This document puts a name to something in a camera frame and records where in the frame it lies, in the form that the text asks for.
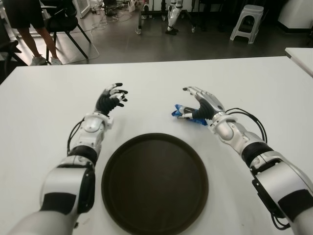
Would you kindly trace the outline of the left robot hand black silver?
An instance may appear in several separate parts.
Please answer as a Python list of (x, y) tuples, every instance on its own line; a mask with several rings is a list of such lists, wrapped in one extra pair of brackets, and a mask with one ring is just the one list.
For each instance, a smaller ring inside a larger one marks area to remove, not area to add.
[(123, 83), (113, 83), (105, 88), (96, 102), (95, 111), (108, 117), (114, 108), (124, 107), (123, 102), (128, 101), (128, 91), (119, 89), (122, 85)]

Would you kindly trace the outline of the right robot hand black silver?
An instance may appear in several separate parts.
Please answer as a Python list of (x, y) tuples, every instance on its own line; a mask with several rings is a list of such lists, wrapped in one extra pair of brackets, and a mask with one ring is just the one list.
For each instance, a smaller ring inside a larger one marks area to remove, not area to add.
[(199, 102), (198, 110), (182, 114), (180, 119), (208, 119), (214, 121), (217, 117), (226, 115), (221, 102), (211, 93), (198, 87), (190, 86), (183, 88), (188, 91)]

